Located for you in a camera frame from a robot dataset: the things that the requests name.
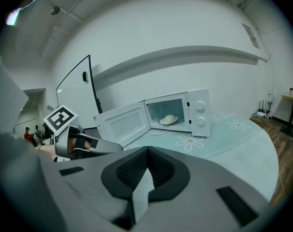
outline open microwave door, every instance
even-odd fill
[[[90,55],[84,58],[64,78],[56,89],[58,105],[65,105],[79,116],[83,129],[96,127],[94,116],[102,113],[97,99]]]
[[[101,138],[125,146],[150,129],[144,103],[138,102],[95,116]]]

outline wooden table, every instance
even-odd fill
[[[291,115],[290,115],[290,120],[289,120],[288,126],[286,128],[281,129],[280,131],[285,133],[289,137],[293,137],[293,131],[291,130],[291,125],[292,125],[292,120],[293,120],[293,92],[292,93],[289,93],[289,92],[283,93],[281,95],[281,97],[284,99],[292,100],[292,109],[291,109]]]

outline table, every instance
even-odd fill
[[[291,109],[291,115],[290,115],[290,120],[289,124],[286,128],[281,129],[280,131],[288,135],[289,137],[293,137],[293,131],[291,130],[291,125],[292,125],[292,120],[293,120],[293,92],[286,92],[281,95],[282,98],[284,99],[290,99],[292,100],[292,109]]]
[[[191,133],[179,131],[168,131],[158,136],[146,133],[125,146],[124,150],[148,145],[208,159],[225,167],[270,201],[276,188],[279,166],[268,134],[249,119],[238,115],[213,114],[211,120],[208,138],[193,137]],[[161,134],[163,130],[150,130],[149,133]]]

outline desk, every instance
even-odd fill
[[[211,120],[208,138],[193,137],[191,133],[179,131],[168,131],[158,136],[146,133],[125,146],[124,150],[149,145],[208,159],[225,167],[270,201],[279,169],[277,154],[268,134],[249,119],[238,115],[213,114]],[[149,132],[161,134],[163,130]]]
[[[291,125],[292,125],[292,120],[293,120],[293,92],[292,93],[289,93],[289,92],[283,93],[281,95],[281,97],[284,99],[292,100],[292,109],[291,109],[291,115],[290,115],[290,120],[289,120],[288,126],[286,128],[281,129],[280,131],[285,133],[289,137],[293,137],[293,131],[291,130]]]

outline microwave control knob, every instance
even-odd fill
[[[196,123],[199,125],[199,126],[203,126],[205,124],[205,119],[204,117],[198,117],[196,119]]]
[[[196,107],[197,110],[201,111],[204,108],[204,103],[202,101],[197,101],[195,103],[195,107]]]

